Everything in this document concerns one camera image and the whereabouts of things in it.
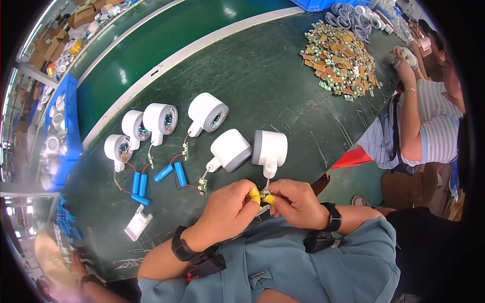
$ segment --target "pink cloth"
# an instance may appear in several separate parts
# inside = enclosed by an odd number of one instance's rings
[[[424,37],[419,40],[421,48],[423,49],[424,55],[427,56],[431,54],[431,40],[428,37]]]

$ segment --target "factory floor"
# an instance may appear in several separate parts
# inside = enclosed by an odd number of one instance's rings
[[[330,182],[318,195],[318,201],[337,205],[350,205],[353,196],[362,196],[374,207],[382,201],[381,177],[386,171],[365,163],[355,167],[331,169],[327,171]]]

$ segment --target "striped shirt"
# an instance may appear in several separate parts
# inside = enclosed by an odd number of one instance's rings
[[[428,162],[449,163],[454,161],[457,153],[459,118],[461,111],[451,103],[442,93],[446,92],[443,82],[418,80],[416,90],[418,93],[418,110],[421,120],[421,161],[410,161],[402,157],[403,162],[410,166]],[[397,116],[400,118],[404,94],[401,95]],[[389,160],[392,155],[393,141],[393,105],[389,114],[384,118],[384,127],[379,118],[371,124],[357,143],[365,150],[382,169],[392,169],[399,162],[396,157]]]

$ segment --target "green conveyor belt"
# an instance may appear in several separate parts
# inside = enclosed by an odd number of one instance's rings
[[[179,49],[234,22],[293,6],[289,0],[186,0],[154,17],[109,52],[78,88],[81,139],[128,88]],[[121,33],[116,29],[106,35],[115,32]]]

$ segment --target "shoe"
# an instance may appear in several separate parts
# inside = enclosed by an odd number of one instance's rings
[[[367,202],[366,200],[364,200],[364,198],[362,198],[361,196],[354,196],[354,197],[352,198],[351,204],[352,204],[352,205],[355,205],[355,206],[367,206],[367,207],[372,207],[372,205],[370,205],[370,203],[369,203],[369,202]]]

